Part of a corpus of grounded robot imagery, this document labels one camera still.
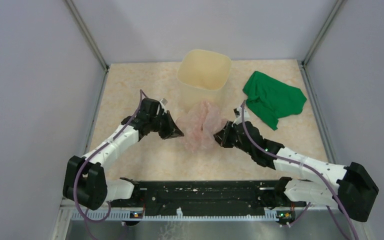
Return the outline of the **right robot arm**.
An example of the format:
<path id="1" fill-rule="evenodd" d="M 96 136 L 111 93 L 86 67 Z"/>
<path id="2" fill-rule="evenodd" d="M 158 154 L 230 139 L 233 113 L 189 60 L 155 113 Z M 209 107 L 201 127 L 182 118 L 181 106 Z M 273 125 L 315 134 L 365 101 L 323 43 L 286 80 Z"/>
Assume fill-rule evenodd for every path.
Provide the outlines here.
<path id="1" fill-rule="evenodd" d="M 279 142 L 264 138 L 250 121 L 228 121 L 213 135 L 223 148 L 237 148 L 261 167 L 289 172 L 298 179 L 282 177 L 273 200 L 279 206 L 311 202 L 343 207 L 342 212 L 358 222 L 367 222 L 379 188 L 366 168 L 357 162 L 340 165 L 300 154 Z"/>

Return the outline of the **pink plastic trash bag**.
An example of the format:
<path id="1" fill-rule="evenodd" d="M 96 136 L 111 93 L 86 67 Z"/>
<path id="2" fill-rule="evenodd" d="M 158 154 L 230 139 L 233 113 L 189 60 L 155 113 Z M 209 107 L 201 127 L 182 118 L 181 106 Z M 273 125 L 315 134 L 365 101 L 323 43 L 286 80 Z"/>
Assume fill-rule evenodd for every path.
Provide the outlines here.
<path id="1" fill-rule="evenodd" d="M 187 151 L 194 153 L 213 149 L 217 145 L 214 134 L 221 131 L 227 121 L 215 103 L 203 100 L 177 118 L 175 124 L 184 134 L 180 142 Z"/>

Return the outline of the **beige plastic trash bin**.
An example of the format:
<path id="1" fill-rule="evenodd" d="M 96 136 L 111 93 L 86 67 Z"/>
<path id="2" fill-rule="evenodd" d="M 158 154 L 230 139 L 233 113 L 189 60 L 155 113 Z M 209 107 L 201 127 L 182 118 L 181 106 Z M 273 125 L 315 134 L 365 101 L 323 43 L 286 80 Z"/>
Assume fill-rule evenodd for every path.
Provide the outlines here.
<path id="1" fill-rule="evenodd" d="M 224 54 L 204 49 L 189 51 L 176 74 L 180 106 L 188 111 L 202 101 L 209 101 L 220 107 L 231 68 L 232 60 Z"/>

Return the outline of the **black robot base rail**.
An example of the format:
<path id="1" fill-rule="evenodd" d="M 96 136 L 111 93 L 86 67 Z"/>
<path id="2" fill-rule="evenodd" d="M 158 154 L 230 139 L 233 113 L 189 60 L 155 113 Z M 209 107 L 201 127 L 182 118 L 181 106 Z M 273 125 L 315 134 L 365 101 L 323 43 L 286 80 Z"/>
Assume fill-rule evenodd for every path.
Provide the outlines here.
<path id="1" fill-rule="evenodd" d="M 138 181 L 129 199 L 113 200 L 113 208 L 140 208 L 147 217 L 263 216 L 279 208 L 305 207 L 309 200 L 291 201 L 277 180 Z"/>

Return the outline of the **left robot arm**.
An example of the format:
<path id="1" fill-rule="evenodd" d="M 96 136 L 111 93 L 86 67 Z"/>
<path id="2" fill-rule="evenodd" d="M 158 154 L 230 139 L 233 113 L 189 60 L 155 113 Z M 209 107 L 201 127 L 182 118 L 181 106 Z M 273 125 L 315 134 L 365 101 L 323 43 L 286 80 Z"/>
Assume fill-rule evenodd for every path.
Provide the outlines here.
<path id="1" fill-rule="evenodd" d="M 135 190 L 133 181 L 107 180 L 105 172 L 129 147 L 150 133 L 158 133 L 163 140 L 184 136 L 163 102 L 146 97 L 135 113 L 126 117 L 98 147 L 68 160 L 63 196 L 90 210 L 115 200 L 122 200 L 129 207 L 136 206 L 141 194 Z"/>

